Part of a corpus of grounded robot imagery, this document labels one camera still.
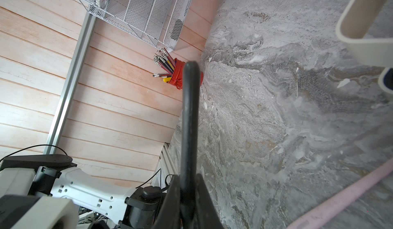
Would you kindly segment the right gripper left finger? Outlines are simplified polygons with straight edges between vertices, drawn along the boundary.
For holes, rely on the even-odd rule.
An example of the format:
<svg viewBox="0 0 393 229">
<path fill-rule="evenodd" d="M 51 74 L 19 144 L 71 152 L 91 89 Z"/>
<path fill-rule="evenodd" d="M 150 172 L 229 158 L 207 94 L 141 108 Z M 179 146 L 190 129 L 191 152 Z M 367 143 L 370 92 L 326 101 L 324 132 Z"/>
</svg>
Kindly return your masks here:
<svg viewBox="0 0 393 229">
<path fill-rule="evenodd" d="M 180 177 L 174 175 L 152 229 L 180 228 L 180 197 Z"/>
</svg>

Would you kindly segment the red pen cup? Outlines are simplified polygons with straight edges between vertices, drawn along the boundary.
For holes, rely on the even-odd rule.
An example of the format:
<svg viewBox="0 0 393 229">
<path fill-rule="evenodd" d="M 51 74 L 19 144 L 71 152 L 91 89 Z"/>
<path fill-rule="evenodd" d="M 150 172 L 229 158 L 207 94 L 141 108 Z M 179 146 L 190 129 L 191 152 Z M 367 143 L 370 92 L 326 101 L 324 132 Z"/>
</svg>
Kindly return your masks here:
<svg viewBox="0 0 393 229">
<path fill-rule="evenodd" d="M 174 60 L 176 66 L 174 73 L 171 77 L 171 80 L 168 82 L 168 84 L 175 86 L 178 90 L 182 90 L 183 88 L 183 69 L 185 66 L 185 62 L 180 61 L 178 59 Z"/>
</svg>

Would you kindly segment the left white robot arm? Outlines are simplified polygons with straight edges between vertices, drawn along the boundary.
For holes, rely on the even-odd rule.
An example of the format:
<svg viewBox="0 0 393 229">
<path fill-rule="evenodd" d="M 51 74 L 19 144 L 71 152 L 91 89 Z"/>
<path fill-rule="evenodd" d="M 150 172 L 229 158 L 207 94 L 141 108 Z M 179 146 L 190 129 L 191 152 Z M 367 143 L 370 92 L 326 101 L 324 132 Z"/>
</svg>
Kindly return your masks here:
<svg viewBox="0 0 393 229">
<path fill-rule="evenodd" d="M 67 155 L 7 156 L 1 159 L 1 192 L 66 198 L 99 213 L 117 229 L 150 229 L 166 189 L 126 188 L 85 173 Z"/>
</svg>

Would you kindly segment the pens in red cup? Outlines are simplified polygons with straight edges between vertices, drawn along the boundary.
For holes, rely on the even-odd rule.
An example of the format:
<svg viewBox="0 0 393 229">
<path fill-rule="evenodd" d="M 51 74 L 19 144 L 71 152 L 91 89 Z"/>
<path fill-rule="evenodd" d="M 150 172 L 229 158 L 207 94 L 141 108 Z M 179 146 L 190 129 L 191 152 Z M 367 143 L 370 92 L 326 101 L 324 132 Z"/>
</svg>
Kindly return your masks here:
<svg viewBox="0 0 393 229">
<path fill-rule="evenodd" d="M 172 79 L 172 76 L 175 74 L 175 64 L 173 62 L 172 57 L 169 53 L 164 50 L 158 50 L 155 53 L 153 61 L 156 65 L 161 67 L 165 72 L 162 73 L 154 73 L 153 77 L 160 77 L 164 82 L 169 83 Z"/>
</svg>

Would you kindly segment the black toothbrush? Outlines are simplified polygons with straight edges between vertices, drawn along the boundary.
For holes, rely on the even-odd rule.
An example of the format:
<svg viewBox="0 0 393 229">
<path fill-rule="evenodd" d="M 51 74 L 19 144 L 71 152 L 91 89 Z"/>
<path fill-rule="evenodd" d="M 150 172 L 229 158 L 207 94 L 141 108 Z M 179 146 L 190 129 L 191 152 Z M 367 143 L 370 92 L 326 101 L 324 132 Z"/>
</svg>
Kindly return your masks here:
<svg viewBox="0 0 393 229">
<path fill-rule="evenodd" d="M 200 68 L 187 62 L 183 69 L 182 149 L 180 168 L 180 212 L 183 228 L 191 229 L 195 209 Z"/>
</svg>

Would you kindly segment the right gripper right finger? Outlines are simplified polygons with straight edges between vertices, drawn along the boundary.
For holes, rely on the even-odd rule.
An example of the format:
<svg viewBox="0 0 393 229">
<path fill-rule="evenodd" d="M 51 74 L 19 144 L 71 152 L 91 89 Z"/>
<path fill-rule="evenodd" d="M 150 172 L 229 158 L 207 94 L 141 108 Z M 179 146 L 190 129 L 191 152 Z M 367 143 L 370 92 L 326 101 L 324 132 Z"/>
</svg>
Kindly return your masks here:
<svg viewBox="0 0 393 229">
<path fill-rule="evenodd" d="M 195 177 L 195 229 L 223 229 L 201 174 Z"/>
</svg>

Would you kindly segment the pink toothbrush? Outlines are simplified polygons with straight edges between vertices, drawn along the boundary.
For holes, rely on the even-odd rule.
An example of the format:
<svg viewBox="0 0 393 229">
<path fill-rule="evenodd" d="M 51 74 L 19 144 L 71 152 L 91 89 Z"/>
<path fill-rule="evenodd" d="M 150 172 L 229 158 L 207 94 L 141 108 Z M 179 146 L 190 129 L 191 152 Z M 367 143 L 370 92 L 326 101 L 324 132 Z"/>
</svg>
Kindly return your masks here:
<svg viewBox="0 0 393 229">
<path fill-rule="evenodd" d="M 289 229 L 319 229 L 393 171 L 393 160 L 367 174 L 291 223 Z"/>
</svg>

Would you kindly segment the left aluminium wall rail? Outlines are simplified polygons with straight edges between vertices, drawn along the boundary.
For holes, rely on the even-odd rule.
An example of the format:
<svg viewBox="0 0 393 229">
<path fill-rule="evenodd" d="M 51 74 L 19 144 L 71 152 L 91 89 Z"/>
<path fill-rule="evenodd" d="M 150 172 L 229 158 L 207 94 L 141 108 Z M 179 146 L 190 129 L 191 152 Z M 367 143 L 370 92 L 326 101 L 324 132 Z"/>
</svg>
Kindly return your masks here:
<svg viewBox="0 0 393 229">
<path fill-rule="evenodd" d="M 72 105 L 74 92 L 78 85 L 79 76 L 90 46 L 90 40 L 94 33 L 96 20 L 97 18 L 90 13 L 87 13 L 85 16 L 58 106 L 55 111 L 54 119 L 51 124 L 44 154 L 54 154 L 55 146 L 58 145 L 62 136 L 62 131 L 68 118 L 68 112 Z"/>
</svg>

